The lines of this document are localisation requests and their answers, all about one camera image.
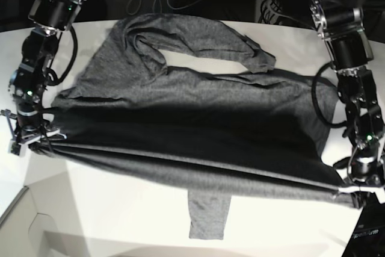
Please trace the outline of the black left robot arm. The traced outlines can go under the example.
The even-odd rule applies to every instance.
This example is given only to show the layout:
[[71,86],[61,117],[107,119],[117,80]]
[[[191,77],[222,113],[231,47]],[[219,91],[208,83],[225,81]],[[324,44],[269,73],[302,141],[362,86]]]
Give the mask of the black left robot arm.
[[[365,205],[371,195],[384,203],[384,161],[380,159],[384,121],[374,77],[368,69],[374,56],[363,25],[365,2],[311,0],[310,4],[313,23],[331,58],[313,79],[312,103],[320,121],[329,128],[344,128],[343,136],[353,146],[351,156],[335,165],[347,172],[339,193],[352,195],[358,206]],[[328,68],[337,75],[337,92],[345,105],[346,120],[340,123],[329,122],[316,99],[318,79]]]

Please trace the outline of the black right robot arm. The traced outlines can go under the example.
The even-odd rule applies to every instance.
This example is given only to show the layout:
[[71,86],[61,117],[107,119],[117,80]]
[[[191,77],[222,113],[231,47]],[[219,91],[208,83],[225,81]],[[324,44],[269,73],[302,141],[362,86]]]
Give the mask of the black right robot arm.
[[[43,94],[48,86],[63,82],[69,74],[78,51],[78,40],[73,23],[86,0],[35,0],[28,18],[34,28],[22,45],[22,60],[12,74],[8,85],[16,113],[3,110],[1,114],[15,125],[10,125],[10,153],[20,155],[23,146],[49,140],[58,135],[57,129],[50,129],[49,122],[43,118]],[[73,39],[73,53],[67,69],[61,77],[50,65],[57,54],[60,35],[70,32]]]

